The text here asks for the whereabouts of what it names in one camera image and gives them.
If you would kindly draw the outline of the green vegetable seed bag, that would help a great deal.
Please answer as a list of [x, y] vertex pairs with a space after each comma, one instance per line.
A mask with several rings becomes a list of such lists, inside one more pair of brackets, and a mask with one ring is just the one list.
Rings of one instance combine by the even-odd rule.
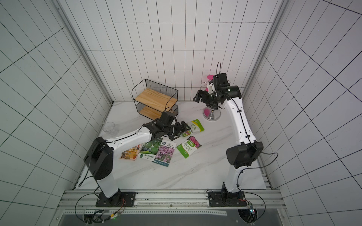
[[159, 147], [162, 143], [162, 140], [163, 140], [162, 138], [159, 138], [144, 143], [138, 154], [138, 157], [153, 162], [159, 151]]

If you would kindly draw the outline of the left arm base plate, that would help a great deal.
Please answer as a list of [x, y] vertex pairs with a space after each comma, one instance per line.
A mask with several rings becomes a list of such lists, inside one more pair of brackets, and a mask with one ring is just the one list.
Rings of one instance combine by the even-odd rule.
[[121, 208], [123, 207], [133, 207], [135, 202], [136, 193], [135, 192], [121, 192], [118, 191], [115, 195], [110, 198], [107, 198], [103, 191], [98, 195], [96, 207], [107, 207], [107, 208]]

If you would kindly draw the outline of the green white impatiens seed bag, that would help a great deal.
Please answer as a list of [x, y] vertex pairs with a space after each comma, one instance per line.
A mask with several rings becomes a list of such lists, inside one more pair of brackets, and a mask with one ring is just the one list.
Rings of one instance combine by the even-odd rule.
[[176, 148], [186, 159], [199, 148], [199, 143], [196, 141], [193, 142], [192, 140], [186, 140], [178, 145]]

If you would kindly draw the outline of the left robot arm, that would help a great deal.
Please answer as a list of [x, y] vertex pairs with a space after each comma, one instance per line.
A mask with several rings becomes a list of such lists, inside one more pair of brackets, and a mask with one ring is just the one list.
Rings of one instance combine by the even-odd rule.
[[121, 195], [113, 175], [117, 154], [164, 136], [173, 141], [190, 129], [186, 122], [178, 122], [173, 113], [163, 112], [160, 118], [144, 123], [134, 132], [109, 140], [103, 137], [94, 139], [84, 158], [84, 163], [100, 187], [101, 194], [107, 199], [111, 199]]

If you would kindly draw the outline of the orange striped seed bag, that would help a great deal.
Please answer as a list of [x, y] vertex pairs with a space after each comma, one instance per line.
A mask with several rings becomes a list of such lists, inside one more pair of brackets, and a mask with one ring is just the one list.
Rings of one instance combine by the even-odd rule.
[[143, 144], [136, 145], [126, 151], [123, 151], [121, 154], [121, 157], [119, 159], [121, 160], [131, 160], [135, 161], [137, 159], [137, 156], [142, 148]]

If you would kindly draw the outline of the green pink flower seed bag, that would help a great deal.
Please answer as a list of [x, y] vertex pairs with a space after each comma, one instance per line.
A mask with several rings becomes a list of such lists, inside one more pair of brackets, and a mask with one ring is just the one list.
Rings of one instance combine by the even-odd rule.
[[192, 120], [188, 122], [187, 125], [190, 127], [190, 130], [182, 133], [181, 134], [182, 137], [188, 137], [193, 133], [199, 133], [205, 130], [199, 119]]

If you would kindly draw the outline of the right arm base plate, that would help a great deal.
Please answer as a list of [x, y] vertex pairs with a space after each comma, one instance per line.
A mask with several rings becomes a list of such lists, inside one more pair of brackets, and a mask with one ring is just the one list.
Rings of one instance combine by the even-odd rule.
[[247, 200], [243, 192], [207, 191], [206, 196], [210, 207], [246, 207]]

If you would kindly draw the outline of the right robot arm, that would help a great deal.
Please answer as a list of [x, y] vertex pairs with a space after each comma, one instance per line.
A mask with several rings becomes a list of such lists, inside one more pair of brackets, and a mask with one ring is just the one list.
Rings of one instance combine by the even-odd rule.
[[244, 171], [250, 168], [264, 149], [263, 143], [257, 141], [251, 131], [243, 109], [240, 89], [230, 85], [226, 73], [218, 73], [209, 81], [206, 90], [198, 90], [193, 101], [206, 104], [204, 117], [208, 120], [218, 120], [222, 110], [228, 113], [236, 141], [226, 150], [231, 166], [227, 179], [223, 182], [222, 193], [237, 193]]

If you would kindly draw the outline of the purple flower seed bag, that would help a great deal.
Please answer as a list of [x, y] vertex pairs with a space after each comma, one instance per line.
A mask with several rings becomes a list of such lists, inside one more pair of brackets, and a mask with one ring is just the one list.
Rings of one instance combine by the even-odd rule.
[[162, 141], [153, 163], [168, 167], [177, 144], [171, 141]]

